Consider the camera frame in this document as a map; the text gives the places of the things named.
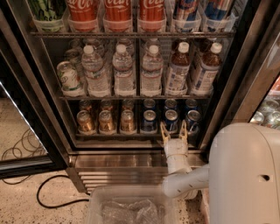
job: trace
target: refrigerator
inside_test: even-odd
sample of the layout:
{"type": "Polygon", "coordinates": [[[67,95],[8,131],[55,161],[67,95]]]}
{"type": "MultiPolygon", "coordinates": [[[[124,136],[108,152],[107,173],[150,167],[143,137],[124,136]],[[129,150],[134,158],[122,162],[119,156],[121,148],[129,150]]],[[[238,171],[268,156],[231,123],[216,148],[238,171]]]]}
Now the refrigerator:
{"type": "MultiPolygon", "coordinates": [[[[63,17],[63,29],[41,31],[27,1],[1,1],[1,83],[18,111],[29,123],[45,154],[0,162],[1,179],[41,172],[66,170],[77,190],[90,193],[97,186],[120,184],[159,184],[168,174],[164,142],[159,128],[165,100],[175,99],[180,110],[186,100],[199,104],[199,132],[188,137],[188,160],[191,167],[208,162],[211,143],[218,131],[230,123],[249,123],[279,76],[280,5],[278,1],[236,0],[231,10],[234,24],[221,31],[176,32],[172,30],[172,1],[165,1],[164,31],[138,30],[138,2],[132,4],[133,21],[129,32],[76,32],[63,17]],[[73,39],[103,39],[115,50],[120,38],[133,39],[136,49],[136,93],[132,96],[96,97],[89,94],[65,96],[57,75],[57,65],[64,61],[69,41],[73,39]],[[163,45],[164,70],[168,67],[172,41],[216,38],[223,45],[222,66],[213,82],[213,92],[205,96],[183,93],[176,96],[161,94],[156,102],[157,132],[140,131],[143,102],[149,97],[140,94],[139,71],[143,39],[158,38],[163,45]],[[117,113],[114,135],[93,135],[79,132],[77,114],[79,101],[90,100],[95,112],[102,100],[111,100],[117,113]],[[136,132],[123,134],[119,130],[124,100],[135,102],[136,132]]],[[[171,134],[179,137],[179,132],[171,134]]]]}

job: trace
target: floor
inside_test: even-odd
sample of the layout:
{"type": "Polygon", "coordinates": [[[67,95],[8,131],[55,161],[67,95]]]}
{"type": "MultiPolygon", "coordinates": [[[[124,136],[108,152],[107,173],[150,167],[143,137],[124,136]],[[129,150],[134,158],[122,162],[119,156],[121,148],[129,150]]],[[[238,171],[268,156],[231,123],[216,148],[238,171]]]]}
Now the floor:
{"type": "MultiPolygon", "coordinates": [[[[2,160],[33,157],[46,153],[25,120],[7,98],[0,98],[0,133],[0,158],[2,160]]],[[[57,175],[67,174],[65,171],[56,171],[0,180],[0,223],[85,223],[88,212],[87,201],[53,209],[44,208],[38,203],[36,195],[42,183],[57,175]]],[[[89,197],[85,193],[78,193],[71,180],[62,177],[53,178],[47,182],[39,195],[40,201],[49,207],[73,200],[88,200],[89,197]]],[[[201,194],[197,199],[187,203],[182,199],[177,203],[182,208],[178,213],[178,224],[205,223],[200,212],[201,194]]]]}

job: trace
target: red can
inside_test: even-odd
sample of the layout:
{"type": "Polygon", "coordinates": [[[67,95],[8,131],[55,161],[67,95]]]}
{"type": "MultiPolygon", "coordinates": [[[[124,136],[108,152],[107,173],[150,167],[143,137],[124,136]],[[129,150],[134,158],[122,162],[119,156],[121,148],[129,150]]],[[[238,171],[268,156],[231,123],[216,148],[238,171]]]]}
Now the red can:
{"type": "Polygon", "coordinates": [[[98,0],[66,0],[71,18],[76,22],[95,20],[98,0]]]}
{"type": "MultiPolygon", "coordinates": [[[[131,19],[131,0],[104,0],[105,19],[112,22],[122,22],[131,19]]],[[[128,28],[109,27],[114,32],[123,32],[128,28]]]]}
{"type": "MultiPolygon", "coordinates": [[[[147,22],[161,21],[165,18],[165,0],[140,0],[140,19],[147,22]]],[[[142,27],[147,32],[155,32],[161,28],[159,27],[152,29],[148,25],[142,27]]]]}

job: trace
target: white robotic arm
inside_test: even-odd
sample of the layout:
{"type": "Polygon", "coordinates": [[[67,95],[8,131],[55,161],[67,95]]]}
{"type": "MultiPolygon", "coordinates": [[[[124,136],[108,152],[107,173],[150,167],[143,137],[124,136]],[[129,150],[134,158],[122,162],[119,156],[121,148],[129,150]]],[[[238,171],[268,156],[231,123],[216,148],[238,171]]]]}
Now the white robotic arm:
{"type": "Polygon", "coordinates": [[[280,131],[250,123],[222,129],[209,165],[164,179],[163,191],[178,197],[207,187],[212,224],[280,223],[280,131]]]}

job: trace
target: speckled floor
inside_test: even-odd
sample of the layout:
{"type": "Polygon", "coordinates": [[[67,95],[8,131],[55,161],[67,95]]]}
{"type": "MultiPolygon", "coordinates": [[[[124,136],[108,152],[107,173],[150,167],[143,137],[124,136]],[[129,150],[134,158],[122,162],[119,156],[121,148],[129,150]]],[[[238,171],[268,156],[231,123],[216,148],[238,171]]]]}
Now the speckled floor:
{"type": "MultiPolygon", "coordinates": [[[[0,98],[0,156],[3,159],[31,157],[45,153],[37,138],[29,132],[25,120],[8,99],[0,98]]],[[[55,209],[42,207],[36,199],[41,184],[56,175],[67,175],[65,171],[48,172],[30,176],[20,184],[9,185],[0,180],[0,223],[7,224],[80,224],[85,223],[88,202],[82,201],[55,209]]],[[[9,178],[5,182],[17,183],[22,178],[9,178]]],[[[54,178],[46,183],[40,193],[45,205],[54,207],[73,200],[89,199],[78,193],[70,179],[54,178]]],[[[185,202],[178,200],[178,221],[174,224],[204,224],[200,212],[201,194],[185,202]]]]}

